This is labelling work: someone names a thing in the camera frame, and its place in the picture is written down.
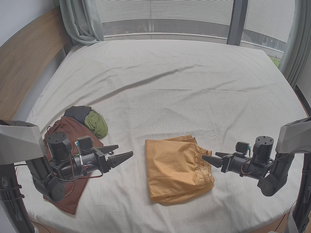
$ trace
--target gray curtain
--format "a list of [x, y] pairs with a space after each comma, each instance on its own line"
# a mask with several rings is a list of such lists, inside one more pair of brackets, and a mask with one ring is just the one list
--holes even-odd
[[66, 31], [85, 45], [104, 40], [103, 28], [95, 0], [59, 0]]
[[280, 71], [292, 88], [301, 76], [311, 48], [310, 12], [310, 0], [296, 0], [293, 26], [279, 64]]

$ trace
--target white bed sheet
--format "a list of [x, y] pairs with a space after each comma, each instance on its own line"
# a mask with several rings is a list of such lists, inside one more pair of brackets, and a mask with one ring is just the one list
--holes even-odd
[[261, 50], [183, 40], [128, 40], [76, 46], [38, 99], [28, 121], [42, 132], [72, 105], [103, 115], [101, 141], [134, 156], [89, 180], [75, 215], [43, 200], [25, 166], [17, 170], [32, 219], [63, 232], [249, 232], [267, 225], [296, 200], [303, 155], [296, 155], [286, 185], [272, 197], [257, 181], [212, 167], [214, 188], [184, 204], [150, 201], [145, 139], [192, 134], [215, 152], [233, 153], [305, 118], [298, 98]]

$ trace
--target green grass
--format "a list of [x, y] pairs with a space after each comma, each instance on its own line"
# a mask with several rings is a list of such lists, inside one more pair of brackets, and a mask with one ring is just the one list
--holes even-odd
[[269, 56], [269, 57], [270, 57], [270, 59], [272, 60], [272, 62], [273, 62], [276, 66], [279, 65], [281, 59], [277, 59], [277, 58], [271, 57], [271, 56]]

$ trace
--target mattress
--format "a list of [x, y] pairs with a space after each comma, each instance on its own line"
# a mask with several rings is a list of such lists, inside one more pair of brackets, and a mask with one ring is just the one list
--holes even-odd
[[261, 50], [183, 40], [78, 45], [45, 87], [28, 122], [44, 136], [73, 105], [99, 112], [109, 129], [103, 144], [118, 144], [115, 154], [133, 151], [134, 156], [89, 180], [75, 215], [45, 201], [27, 167], [18, 167], [25, 207], [37, 222], [76, 233], [250, 232], [279, 218], [296, 200], [302, 154], [296, 154], [286, 185], [272, 197], [262, 195], [257, 180], [212, 167], [210, 192], [169, 206], [149, 199], [146, 139], [192, 134], [213, 155], [233, 153], [236, 142], [253, 145], [257, 136], [276, 142], [281, 126], [306, 117]]

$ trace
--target white wall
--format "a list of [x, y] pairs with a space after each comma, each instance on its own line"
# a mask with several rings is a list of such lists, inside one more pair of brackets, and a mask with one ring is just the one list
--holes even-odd
[[306, 61], [306, 66], [297, 83], [308, 104], [311, 106], [311, 53]]
[[[0, 0], [0, 46], [21, 28], [52, 8], [54, 8], [53, 0]], [[62, 49], [42, 72], [42, 75], [28, 92], [27, 99], [22, 102], [15, 117], [17, 120], [25, 121], [27, 119], [34, 103], [64, 56]], [[0, 206], [0, 226], [1, 232], [15, 232], [2, 206]]]

